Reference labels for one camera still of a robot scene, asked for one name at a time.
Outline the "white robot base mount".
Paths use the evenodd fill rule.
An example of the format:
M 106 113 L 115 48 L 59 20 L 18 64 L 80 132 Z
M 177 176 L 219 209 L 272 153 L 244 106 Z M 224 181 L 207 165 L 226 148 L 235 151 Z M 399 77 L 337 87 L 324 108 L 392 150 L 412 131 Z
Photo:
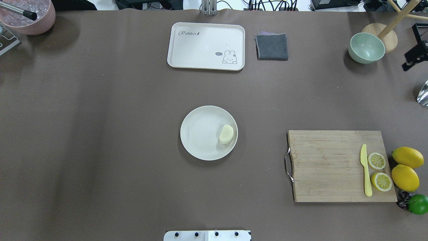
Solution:
M 167 231 L 164 241 L 251 241 L 247 230 L 187 230 Z

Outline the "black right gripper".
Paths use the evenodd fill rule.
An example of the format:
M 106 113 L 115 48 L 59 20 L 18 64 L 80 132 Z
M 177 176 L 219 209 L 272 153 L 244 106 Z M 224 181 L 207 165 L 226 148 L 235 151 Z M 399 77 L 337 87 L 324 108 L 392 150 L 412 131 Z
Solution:
M 402 64 L 403 71 L 408 71 L 414 65 L 428 60 L 428 43 L 422 40 L 404 54 L 406 61 Z

